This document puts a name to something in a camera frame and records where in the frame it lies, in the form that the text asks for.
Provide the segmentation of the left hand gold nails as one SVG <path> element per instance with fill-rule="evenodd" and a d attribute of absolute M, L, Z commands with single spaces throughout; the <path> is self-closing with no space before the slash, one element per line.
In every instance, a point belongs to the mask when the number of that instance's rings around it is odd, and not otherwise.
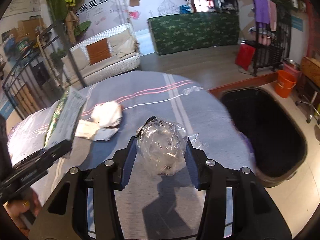
<path fill-rule="evenodd" d="M 27 190 L 25 199 L 12 200 L 10 202 L 6 202 L 3 206 L 20 231 L 28 237 L 30 230 L 27 228 L 23 220 L 21 220 L 20 215 L 27 212 L 31 207 L 32 213 L 37 217 L 42 209 L 37 193 L 30 188 Z"/>

